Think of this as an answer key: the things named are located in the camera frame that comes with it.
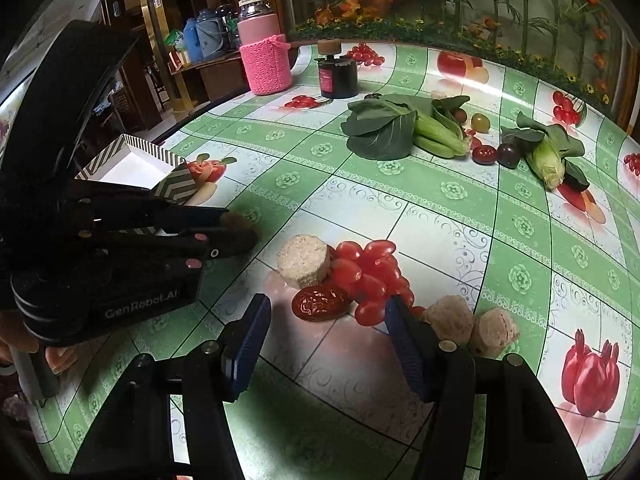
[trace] dark plum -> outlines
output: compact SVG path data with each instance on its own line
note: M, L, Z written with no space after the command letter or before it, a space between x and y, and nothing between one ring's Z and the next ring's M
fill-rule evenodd
M498 164L514 170L520 161L520 152L512 144L506 142L498 146Z

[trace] pink bottle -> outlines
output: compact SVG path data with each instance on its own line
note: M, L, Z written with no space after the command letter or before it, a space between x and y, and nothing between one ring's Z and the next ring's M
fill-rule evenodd
M243 45L280 34L278 15L271 9L269 0L240 0L238 33Z

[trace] printed fruit pattern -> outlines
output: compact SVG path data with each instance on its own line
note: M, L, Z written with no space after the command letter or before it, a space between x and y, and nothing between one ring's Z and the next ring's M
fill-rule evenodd
M629 167L629 171L635 173L636 176L640 175L640 153L625 155L622 161Z
M607 339L602 355L584 343L581 329L575 332L575 344L569 348L562 368L562 396L578 409L582 416L608 412L618 396L620 369L618 343Z
M354 46L351 50L347 51L347 56L354 59L359 65L364 63L364 66L380 66L385 62L385 58L379 56L378 53L366 43Z
M553 93L552 98L556 104L554 107L554 117L558 121L566 124L567 126L571 124L580 125L582 119L580 112L584 109L584 103L580 110L576 111L574 105L577 103L578 99L572 101L559 90L556 90Z
M489 72L482 66L482 59L479 57L441 50L436 64L444 77L469 79L480 84L489 81Z
M205 182L217 182L225 174L226 165L236 162L235 157L228 156L222 160L207 160L209 153L201 153L193 162L187 164L191 176L198 186Z
M588 189L582 192L576 191L563 182L556 187L556 190L569 204L585 213L593 221L598 224L606 224L606 216L604 216L602 209L596 204L596 199Z
M333 99L320 99L308 95L296 95L291 101L284 104L285 108L318 108L331 103Z
M335 248L327 281L358 303L354 316L360 325L375 326L384 321L385 301L393 294L402 296L408 307L414 304L409 281L393 256L395 250L396 245L389 240L374 240L364 249L356 242L345 241Z

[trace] cherry tomato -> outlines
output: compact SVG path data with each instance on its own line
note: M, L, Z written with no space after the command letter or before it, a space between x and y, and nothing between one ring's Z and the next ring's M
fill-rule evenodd
M364 247L362 254L369 260L377 260L386 258L394 252L396 252L396 244L391 240L373 240Z
M562 100L564 99L564 95L562 95L562 92L559 90L556 90L553 94L553 100L557 105L561 105L562 104Z
M427 309L423 306L412 306L409 310L416 319L422 319L422 313Z
M358 280L358 292L367 300L380 300L385 297L386 285L375 276L363 274Z
M568 97L564 97L562 99L562 103L560 104L560 106L562 107L562 110L564 110L565 112L574 111L574 104L572 103L571 99L569 99Z
M335 251L338 258L346 258L354 262L362 255L362 247L351 241L340 242Z
M385 320L385 302L361 301L356 307L354 317L362 326L376 326Z
M340 286L357 282L362 271L356 263L346 258L336 258L331 262L331 279Z

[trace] glass jar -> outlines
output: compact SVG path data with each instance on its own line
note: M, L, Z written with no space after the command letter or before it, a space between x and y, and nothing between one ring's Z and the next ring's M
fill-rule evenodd
M274 10L269 5L269 0L240 0L238 5L240 5L240 14L238 15L238 21L240 22L256 16L274 13Z

